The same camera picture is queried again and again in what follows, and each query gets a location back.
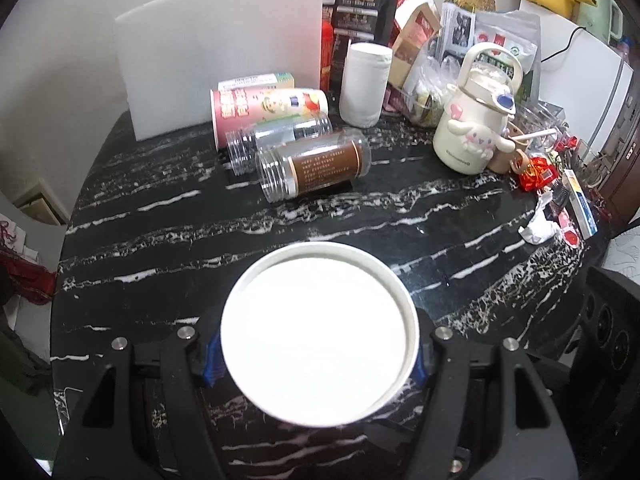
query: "round table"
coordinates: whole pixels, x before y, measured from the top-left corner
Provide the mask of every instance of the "round table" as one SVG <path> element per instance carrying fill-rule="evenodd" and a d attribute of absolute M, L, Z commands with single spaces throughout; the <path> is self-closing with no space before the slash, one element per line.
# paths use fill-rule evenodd
<path fill-rule="evenodd" d="M 332 121 L 342 124 L 335 114 Z M 403 118 L 383 116 L 364 133 L 372 148 L 365 178 L 271 205 L 255 174 L 235 177 L 216 153 L 210 124 L 136 142 L 123 114 L 82 187 L 60 261 L 51 359 L 61 426 L 116 336 L 161 340 L 205 309 L 221 312 L 248 266 L 304 240 L 369 251 L 400 277 L 418 309 L 469 338 L 512 336 L 541 349 L 570 335 L 580 304 L 560 300 L 570 296 L 590 244 L 526 244 L 518 228 L 535 195 L 508 176 L 451 171 L 433 151 L 433 134 Z M 227 386 L 204 399 L 222 460 L 240 476 L 302 478 L 310 464 L 332 479 L 398 470 L 397 459 L 380 458 L 362 423 L 292 428 Z M 415 428 L 420 393 L 409 381 L 372 420 Z M 160 462 L 171 470 L 157 381 L 146 395 Z"/>

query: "red bottle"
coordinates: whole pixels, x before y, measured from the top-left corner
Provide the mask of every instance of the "red bottle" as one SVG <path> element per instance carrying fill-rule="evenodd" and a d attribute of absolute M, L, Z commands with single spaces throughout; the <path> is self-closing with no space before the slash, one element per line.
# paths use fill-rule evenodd
<path fill-rule="evenodd" d="M 327 20 L 322 20 L 322 40 L 320 47 L 320 89 L 328 91 L 331 75 L 331 59 L 334 55 L 334 28 Z"/>

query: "brown mug handle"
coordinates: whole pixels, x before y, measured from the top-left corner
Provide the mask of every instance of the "brown mug handle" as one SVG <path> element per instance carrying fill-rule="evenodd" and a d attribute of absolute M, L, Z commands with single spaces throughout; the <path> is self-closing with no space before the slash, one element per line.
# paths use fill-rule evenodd
<path fill-rule="evenodd" d="M 527 168 L 530 166 L 531 161 L 522 150 L 516 150 L 514 154 L 520 157 L 520 167 L 516 166 L 516 161 L 514 160 L 514 158 L 509 161 L 509 165 L 511 166 L 513 173 L 517 175 L 523 174 L 525 171 L 527 171 Z"/>

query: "power cord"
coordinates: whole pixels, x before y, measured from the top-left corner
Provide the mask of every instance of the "power cord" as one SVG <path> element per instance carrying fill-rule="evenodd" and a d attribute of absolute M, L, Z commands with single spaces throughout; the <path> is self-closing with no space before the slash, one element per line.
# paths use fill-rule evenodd
<path fill-rule="evenodd" d="M 544 63 L 545 61 L 549 61 L 553 57 L 559 56 L 563 52 L 566 52 L 567 50 L 569 50 L 569 47 L 571 46 L 571 42 L 574 40 L 575 33 L 578 32 L 579 30 L 587 30 L 587 29 L 585 27 L 576 27 L 576 28 L 574 28 L 574 31 L 571 33 L 571 37 L 569 38 L 569 43 L 567 44 L 567 46 L 564 47 L 564 49 L 562 49 L 562 50 L 558 50 L 555 54 L 552 54 L 549 57 L 545 57 L 545 59 L 543 59 L 541 61 L 541 63 Z"/>

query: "mint green kettle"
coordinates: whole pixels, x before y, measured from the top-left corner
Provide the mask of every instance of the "mint green kettle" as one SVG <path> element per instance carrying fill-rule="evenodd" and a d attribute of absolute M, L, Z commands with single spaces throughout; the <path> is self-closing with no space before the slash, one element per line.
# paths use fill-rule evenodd
<path fill-rule="evenodd" d="M 613 0 L 596 0 L 596 7 L 580 4 L 578 25 L 585 27 L 600 41 L 609 44 L 611 38 L 622 38 L 624 18 L 618 4 Z"/>

